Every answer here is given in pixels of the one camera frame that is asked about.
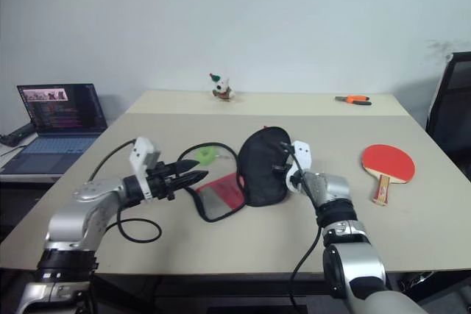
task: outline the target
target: table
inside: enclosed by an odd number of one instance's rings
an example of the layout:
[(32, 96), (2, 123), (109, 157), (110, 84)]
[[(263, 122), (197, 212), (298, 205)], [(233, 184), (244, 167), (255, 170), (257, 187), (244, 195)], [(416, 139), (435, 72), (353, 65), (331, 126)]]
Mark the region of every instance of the table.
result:
[[(106, 153), (130, 138), (151, 138), (162, 150), (160, 159), (169, 163), (196, 143), (219, 141), (238, 151), (263, 126), (281, 126), (292, 140), (311, 145), (315, 171), (347, 178), (358, 219), (387, 271), (471, 268), (471, 243), (455, 236), (469, 226), (471, 183), (392, 95), (370, 95), (372, 106), (345, 104), (334, 96), (241, 93), (224, 102), (210, 93), (145, 92), (1, 244), (0, 266), (35, 268), (54, 211)], [(376, 180), (360, 164), (361, 152), (373, 143), (398, 146), (416, 164), (411, 182), (390, 187), (387, 207), (370, 201)], [(128, 156), (128, 150), (120, 151), (98, 178), (130, 175)], [(288, 273), (316, 231), (314, 211), (301, 195), (269, 207), (245, 207), (209, 224), (198, 216), (191, 197), (179, 191), (174, 201), (154, 200), (126, 210), (123, 217), (152, 219), (162, 226), (163, 237), (141, 245), (127, 242), (116, 229), (109, 231), (97, 252), (98, 273)], [(154, 232), (139, 224), (127, 229), (142, 238)], [(322, 250), (313, 252), (302, 271), (322, 273)]]

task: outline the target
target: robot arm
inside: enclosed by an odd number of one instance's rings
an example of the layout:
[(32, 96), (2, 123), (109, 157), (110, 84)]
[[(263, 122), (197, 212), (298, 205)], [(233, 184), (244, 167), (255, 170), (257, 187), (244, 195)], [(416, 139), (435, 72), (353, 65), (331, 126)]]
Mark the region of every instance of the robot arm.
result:
[(386, 287), (384, 265), (357, 218), (347, 180), (310, 172), (308, 144), (295, 141), (293, 146), (284, 147), (297, 160), (286, 174), (286, 184), (291, 191), (311, 199), (317, 224), (323, 228), (322, 260), (331, 296), (343, 299), (355, 314), (424, 314), (409, 297)]
[(17, 313), (88, 313), (90, 278), (97, 269), (95, 251), (110, 219), (145, 199), (173, 199), (174, 191), (203, 179), (190, 171), (197, 161), (165, 165), (146, 138), (138, 138), (130, 156), (135, 175), (86, 182), (49, 222), (35, 282), (24, 289)]

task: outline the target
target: chair backrest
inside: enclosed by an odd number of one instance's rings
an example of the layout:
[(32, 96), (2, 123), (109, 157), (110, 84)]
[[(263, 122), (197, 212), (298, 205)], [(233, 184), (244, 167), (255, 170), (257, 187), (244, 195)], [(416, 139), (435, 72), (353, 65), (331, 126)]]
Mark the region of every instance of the chair backrest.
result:
[(471, 51), (450, 56), (425, 130), (471, 180)]

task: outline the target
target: pliers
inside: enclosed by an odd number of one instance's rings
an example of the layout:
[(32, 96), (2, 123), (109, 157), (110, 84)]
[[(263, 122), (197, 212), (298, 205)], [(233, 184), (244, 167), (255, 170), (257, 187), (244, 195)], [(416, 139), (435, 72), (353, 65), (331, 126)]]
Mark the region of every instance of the pliers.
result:
[(336, 101), (347, 102), (351, 104), (360, 104), (361, 106), (371, 106), (369, 97), (366, 96), (337, 96)]

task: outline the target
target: small figurine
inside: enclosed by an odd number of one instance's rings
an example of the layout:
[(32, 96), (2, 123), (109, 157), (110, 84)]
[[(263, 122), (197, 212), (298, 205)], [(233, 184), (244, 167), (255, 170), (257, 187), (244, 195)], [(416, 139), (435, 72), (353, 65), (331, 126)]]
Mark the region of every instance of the small figurine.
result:
[(229, 79), (221, 79), (219, 75), (209, 74), (209, 76), (211, 76), (211, 79), (215, 85), (213, 96), (219, 97), (223, 101), (229, 101), (232, 97), (234, 97), (235, 92), (232, 91), (229, 87)]

